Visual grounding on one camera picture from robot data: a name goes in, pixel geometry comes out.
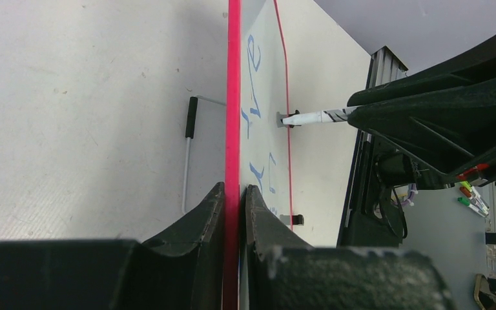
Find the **black handle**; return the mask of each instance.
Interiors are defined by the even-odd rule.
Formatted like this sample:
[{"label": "black handle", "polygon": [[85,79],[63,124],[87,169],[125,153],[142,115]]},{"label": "black handle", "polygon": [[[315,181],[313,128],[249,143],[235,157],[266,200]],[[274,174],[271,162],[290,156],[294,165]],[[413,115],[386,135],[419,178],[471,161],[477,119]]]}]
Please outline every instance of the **black handle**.
[{"label": "black handle", "polygon": [[195,134],[196,108],[198,104],[197,97],[189,98],[189,110],[187,112],[187,125],[185,126],[185,137],[193,139]]}]

